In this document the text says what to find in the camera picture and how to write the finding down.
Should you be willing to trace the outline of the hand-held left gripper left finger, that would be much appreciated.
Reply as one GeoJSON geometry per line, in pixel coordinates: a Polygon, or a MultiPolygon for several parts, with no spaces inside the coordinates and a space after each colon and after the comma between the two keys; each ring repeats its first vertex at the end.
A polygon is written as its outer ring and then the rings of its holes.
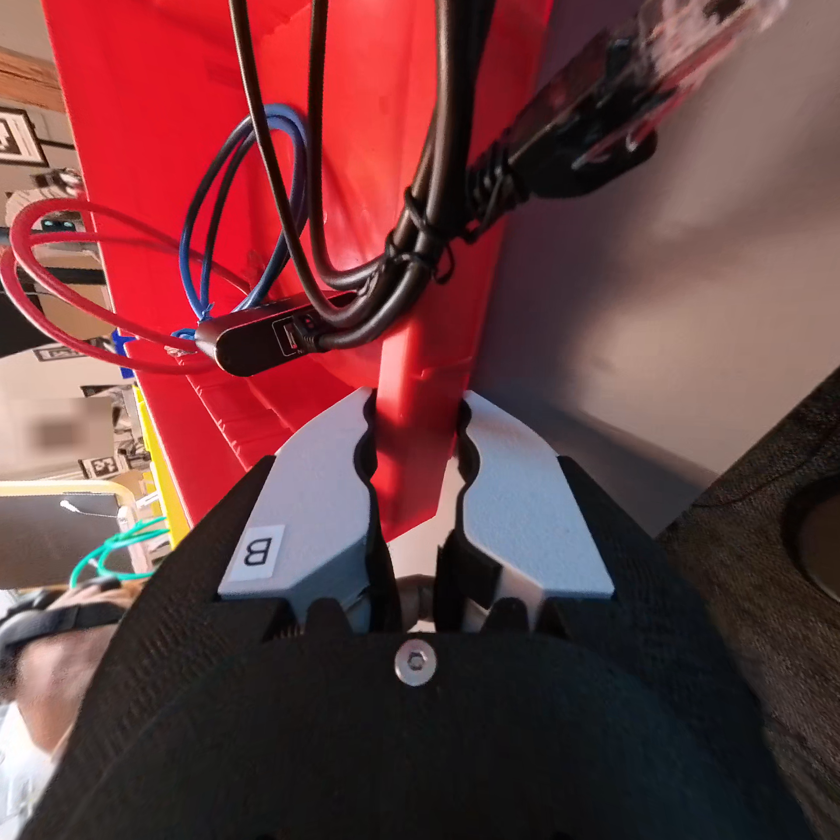
{"type": "Polygon", "coordinates": [[[218,586],[221,600],[277,597],[294,617],[334,599],[384,616],[384,540],[371,476],[375,394],[362,387],[276,452],[218,586]]]}

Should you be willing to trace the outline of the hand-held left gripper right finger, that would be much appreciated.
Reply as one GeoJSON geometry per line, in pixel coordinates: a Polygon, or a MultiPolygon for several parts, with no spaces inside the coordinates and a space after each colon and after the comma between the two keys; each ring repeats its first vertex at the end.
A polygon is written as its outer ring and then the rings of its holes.
{"type": "Polygon", "coordinates": [[[552,447],[475,392],[463,406],[456,536],[468,555],[467,597],[612,598],[613,580],[552,447]]]}

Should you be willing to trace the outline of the large yellow plastic bin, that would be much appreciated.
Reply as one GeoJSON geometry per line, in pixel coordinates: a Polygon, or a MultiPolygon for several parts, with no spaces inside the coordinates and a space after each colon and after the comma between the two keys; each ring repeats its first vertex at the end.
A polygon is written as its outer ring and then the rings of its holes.
{"type": "Polygon", "coordinates": [[[150,454],[151,474],[160,496],[161,513],[170,530],[171,546],[175,549],[191,531],[192,525],[186,516],[169,462],[139,384],[133,385],[133,395],[139,411],[143,444],[150,454]]]}

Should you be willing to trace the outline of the black ethernet adapter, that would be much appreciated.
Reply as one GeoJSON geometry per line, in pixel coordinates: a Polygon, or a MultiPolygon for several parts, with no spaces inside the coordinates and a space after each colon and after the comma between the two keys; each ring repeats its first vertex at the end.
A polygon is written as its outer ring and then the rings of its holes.
{"type": "Polygon", "coordinates": [[[318,339],[337,331],[298,293],[210,318],[195,343],[222,371],[250,377],[318,352],[318,339]]]}

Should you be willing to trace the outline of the red plastic bin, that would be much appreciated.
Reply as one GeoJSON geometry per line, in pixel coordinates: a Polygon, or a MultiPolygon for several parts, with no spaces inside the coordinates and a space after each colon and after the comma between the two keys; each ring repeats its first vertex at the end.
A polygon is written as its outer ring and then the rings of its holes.
{"type": "MultiPolygon", "coordinates": [[[[532,91],[553,2],[497,2],[476,90],[469,157],[532,91]]],[[[215,154],[248,113],[227,2],[43,2],[89,199],[179,237],[215,154]]],[[[310,2],[248,2],[269,102],[307,112],[310,2]]],[[[382,253],[417,167],[436,92],[434,2],[329,2],[323,205],[329,256],[382,253]]],[[[140,373],[186,516],[196,524],[247,469],[361,386],[378,387],[373,483],[385,539],[434,516],[455,416],[478,352],[505,223],[455,245],[449,283],[430,283],[375,343],[309,355],[244,380],[219,371],[140,373]]],[[[257,150],[248,153],[218,261],[252,280],[279,233],[257,150]]],[[[195,325],[176,259],[103,247],[118,313],[170,334],[195,325]]]]}

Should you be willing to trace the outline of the grey rounded board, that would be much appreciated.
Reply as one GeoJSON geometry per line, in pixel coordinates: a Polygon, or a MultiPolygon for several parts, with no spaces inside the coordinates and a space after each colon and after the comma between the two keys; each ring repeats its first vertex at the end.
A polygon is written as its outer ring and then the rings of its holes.
{"type": "Polygon", "coordinates": [[[2,590],[66,583],[82,557],[136,522],[136,501],[112,480],[2,480],[2,590]]]}

